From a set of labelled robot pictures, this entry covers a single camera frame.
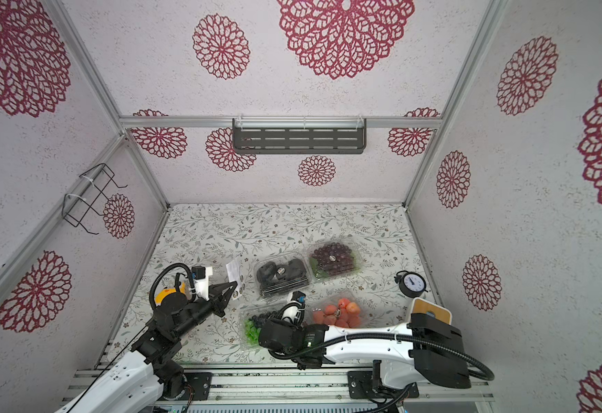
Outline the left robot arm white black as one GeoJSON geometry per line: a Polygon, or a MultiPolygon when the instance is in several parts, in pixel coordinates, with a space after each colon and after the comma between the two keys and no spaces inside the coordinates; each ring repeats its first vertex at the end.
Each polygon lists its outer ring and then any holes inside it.
{"type": "Polygon", "coordinates": [[[206,298],[191,300],[180,290],[165,296],[130,351],[59,411],[139,412],[165,393],[182,394],[184,368],[174,361],[182,337],[211,315],[223,317],[236,289],[227,282],[209,287],[206,298]]]}

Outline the white sticker label sheet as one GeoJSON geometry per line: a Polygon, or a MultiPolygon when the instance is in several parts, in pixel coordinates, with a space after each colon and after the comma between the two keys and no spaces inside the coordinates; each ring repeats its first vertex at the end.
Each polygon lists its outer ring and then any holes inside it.
{"type": "Polygon", "coordinates": [[[226,271],[229,282],[237,284],[235,291],[232,293],[234,299],[240,299],[243,296],[245,289],[245,278],[242,273],[242,261],[239,257],[231,259],[226,264],[226,271]]]}

